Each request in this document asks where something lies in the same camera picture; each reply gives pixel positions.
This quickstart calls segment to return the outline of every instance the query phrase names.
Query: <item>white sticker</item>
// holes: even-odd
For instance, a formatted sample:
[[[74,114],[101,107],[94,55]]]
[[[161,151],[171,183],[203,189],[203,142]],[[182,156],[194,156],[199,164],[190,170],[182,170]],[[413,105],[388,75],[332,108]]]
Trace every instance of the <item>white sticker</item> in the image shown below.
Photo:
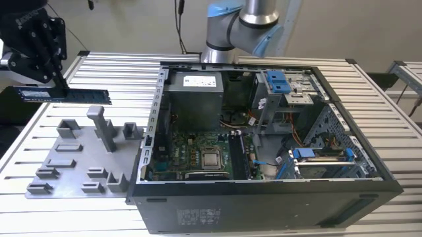
[[[215,77],[185,76],[183,86],[217,87]]]
[[[51,95],[48,94],[48,92],[44,91],[22,91],[24,96],[28,97],[50,97]]]
[[[301,84],[297,83],[297,82],[292,82],[292,83],[290,83],[290,87],[292,87],[292,88],[301,88]]]
[[[251,117],[251,119],[250,119],[250,121],[249,121],[250,126],[254,126],[255,121],[257,121],[257,119],[255,119],[254,117]]]

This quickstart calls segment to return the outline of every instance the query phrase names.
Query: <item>metal chassis frame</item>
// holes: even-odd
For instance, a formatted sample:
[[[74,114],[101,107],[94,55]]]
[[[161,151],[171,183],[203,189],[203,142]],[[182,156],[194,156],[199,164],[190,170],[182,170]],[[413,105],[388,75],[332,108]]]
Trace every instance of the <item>metal chassis frame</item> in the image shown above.
[[[162,73],[159,74],[159,79],[163,76],[169,75],[169,70],[190,70],[193,66],[202,66],[202,70],[207,68],[207,66],[213,67],[213,69],[221,70],[225,67],[233,65],[226,64],[198,64],[198,63],[171,63],[171,62],[162,62]],[[272,181],[259,181],[251,182],[249,180],[245,181],[231,181],[231,182],[207,182],[207,181],[189,181],[189,182],[146,182],[143,181],[143,177],[147,171],[147,164],[150,163],[150,159],[146,156],[142,156],[143,163],[139,164],[138,169],[138,176],[133,176],[131,183],[135,184],[133,186],[131,192],[129,192],[129,199],[133,200],[138,206],[138,209],[143,213],[146,213],[146,208],[154,205],[149,202],[163,202],[166,205],[167,200],[175,200],[179,196],[194,198],[194,202],[202,202],[201,197],[207,196],[219,196],[222,198],[234,197],[241,198],[245,195],[280,195],[280,197],[288,197],[289,195],[313,195],[318,197],[325,193],[333,194],[336,197],[338,194],[342,193],[352,193],[354,200],[358,198],[360,201],[353,202],[352,206],[337,207],[337,215],[329,218],[328,220],[318,223],[321,228],[342,228],[352,225],[357,222],[364,216],[366,216],[373,210],[376,210],[380,206],[382,206],[389,200],[392,200],[397,195],[404,192],[404,189],[394,179],[388,167],[382,159],[380,158],[374,148],[372,147],[362,131],[358,128],[357,123],[354,122],[353,116],[350,115],[349,111],[346,110],[341,99],[334,92],[330,83],[325,79],[318,67],[304,67],[304,66],[284,66],[284,65],[237,65],[234,70],[241,71],[265,71],[269,69],[281,69],[282,67],[289,67],[292,69],[305,69],[312,70],[316,74],[321,86],[325,89],[330,100],[338,111],[346,120],[353,135],[357,137],[361,145],[368,152],[369,157],[372,158],[373,163],[377,166],[378,172],[381,177],[384,178],[382,181],[373,181],[373,180],[361,180],[360,182],[350,182],[350,181],[336,181],[336,182],[301,182],[301,180],[272,180]],[[149,128],[147,131],[154,132],[155,128]],[[153,150],[153,144],[147,147],[149,151]],[[161,233],[158,230],[150,230],[153,234]]]

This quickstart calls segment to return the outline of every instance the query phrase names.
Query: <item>blue drive bracket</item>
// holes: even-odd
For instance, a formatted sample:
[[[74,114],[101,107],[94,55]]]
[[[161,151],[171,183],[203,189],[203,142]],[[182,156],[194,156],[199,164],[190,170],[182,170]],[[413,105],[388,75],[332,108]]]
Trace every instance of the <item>blue drive bracket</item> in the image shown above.
[[[281,71],[268,71],[266,73],[268,81],[272,86],[273,93],[290,93],[292,87],[289,85],[289,82],[286,80],[286,75]]]
[[[26,102],[55,102],[55,103],[89,103],[111,105],[107,90],[62,88],[63,96],[54,96],[57,90],[50,87],[14,86],[16,93]]]

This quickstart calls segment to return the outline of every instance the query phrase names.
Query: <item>aluminum table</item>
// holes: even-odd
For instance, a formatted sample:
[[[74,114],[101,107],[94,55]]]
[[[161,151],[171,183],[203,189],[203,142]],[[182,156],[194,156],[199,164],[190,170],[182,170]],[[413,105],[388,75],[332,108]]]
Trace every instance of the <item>aluminum table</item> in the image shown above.
[[[79,56],[66,74],[73,88],[110,91],[105,116],[114,125],[147,125],[161,61],[191,55],[95,53]],[[201,236],[422,236],[422,131],[361,67],[337,59],[241,57],[243,64],[317,66],[332,84],[405,192],[348,229],[210,233]],[[44,103],[0,160],[0,234],[11,236],[151,236],[123,198],[26,199],[27,185],[58,136],[62,119],[94,125],[87,104]]]

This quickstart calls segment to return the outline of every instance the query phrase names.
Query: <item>wire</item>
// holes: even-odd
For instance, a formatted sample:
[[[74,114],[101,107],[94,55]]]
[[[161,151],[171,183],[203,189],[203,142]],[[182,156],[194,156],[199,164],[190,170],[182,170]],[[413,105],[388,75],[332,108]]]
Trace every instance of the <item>wire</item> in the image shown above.
[[[47,3],[48,7],[52,9],[54,13],[59,16],[58,12],[55,11],[54,7],[51,6],[50,3]],[[74,34],[74,32],[71,31],[71,29],[65,25],[66,29],[71,32],[71,34],[74,35],[74,37],[77,38],[77,40],[79,41],[81,45],[85,47],[85,49],[89,51],[86,45],[83,44],[83,42],[81,41],[81,39],[78,38],[78,36]]]
[[[230,128],[243,128],[243,127],[247,127],[247,126],[229,125],[229,124],[226,124],[222,120],[219,121],[219,123],[223,124],[226,127],[230,127]]]
[[[186,49],[183,38],[182,38],[182,15],[183,15],[183,10],[185,10],[185,0],[179,0],[179,10],[178,10],[178,4],[177,0],[174,0],[174,18],[175,18],[175,23],[177,23],[177,31],[178,31],[178,36],[179,36],[179,45],[181,45],[181,50],[182,54],[198,54],[199,55],[199,62],[201,62],[201,57],[202,57],[202,52],[190,52]]]
[[[417,106],[413,107],[410,114],[409,114],[409,117],[412,117],[412,115],[414,115],[416,110],[417,110]]]
[[[400,95],[400,97],[398,97],[398,99],[397,99],[396,104],[398,104],[398,102],[401,101],[401,99],[402,99],[402,96],[404,96],[404,94],[405,94],[406,89],[408,89],[408,85],[406,85],[406,86],[405,86],[405,88],[404,88],[402,94]]]
[[[181,51],[182,51],[182,54],[185,54],[186,48],[185,48],[182,34],[181,34],[181,26],[179,26],[181,21],[178,21],[178,2],[177,2],[177,0],[174,0],[174,19],[175,19],[175,25],[177,25],[177,32],[178,32],[178,36],[179,36]]]
[[[304,147],[304,143],[302,143],[302,140],[300,138],[300,135],[298,135],[298,132],[297,132],[297,129],[296,129],[296,125],[294,125],[294,121],[293,121],[293,114],[290,113],[290,123],[292,123],[292,135],[293,135],[293,138],[296,139],[298,145],[301,147]]]
[[[261,164],[268,164],[268,165],[272,165],[272,166],[278,166],[277,164],[270,164],[270,163],[268,163],[268,162],[265,162],[265,161],[259,161],[259,160],[254,160],[254,164],[255,165],[261,165]]]

